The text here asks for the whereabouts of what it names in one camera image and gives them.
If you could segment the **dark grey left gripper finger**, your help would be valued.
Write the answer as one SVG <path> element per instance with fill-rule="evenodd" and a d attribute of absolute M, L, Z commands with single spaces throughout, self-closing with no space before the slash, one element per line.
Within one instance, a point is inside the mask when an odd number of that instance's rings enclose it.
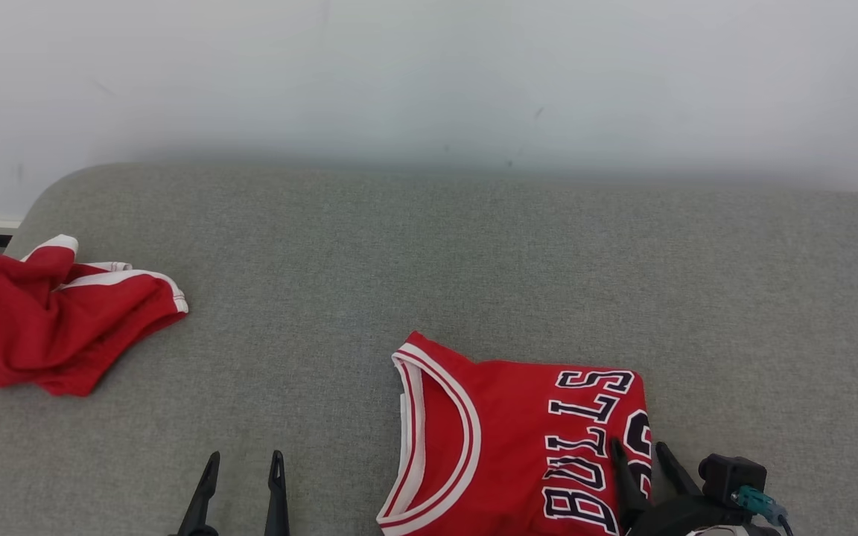
<path fill-rule="evenodd" d="M 267 485 L 270 492 L 270 501 L 267 509 L 264 536 L 288 536 L 290 535 L 288 488 L 284 455 L 279 449 L 273 451 Z"/>
<path fill-rule="evenodd" d="M 217 480 L 219 474 L 220 454 L 212 452 L 200 477 L 194 494 L 188 504 L 183 519 L 178 526 L 176 535 L 211 535 L 217 536 L 217 529 L 210 526 L 207 516 L 211 498 L 217 492 Z"/>

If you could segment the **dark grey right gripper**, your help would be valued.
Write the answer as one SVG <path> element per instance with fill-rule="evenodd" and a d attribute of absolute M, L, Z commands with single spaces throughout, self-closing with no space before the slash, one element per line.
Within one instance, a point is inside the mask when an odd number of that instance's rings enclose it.
<path fill-rule="evenodd" d="M 630 460 L 618 438 L 609 442 L 614 465 L 617 522 L 626 535 L 778 535 L 782 505 L 759 491 L 732 494 L 732 508 L 702 494 L 687 469 L 663 441 L 655 444 L 661 474 L 667 482 L 665 502 L 653 505 L 652 468 Z"/>

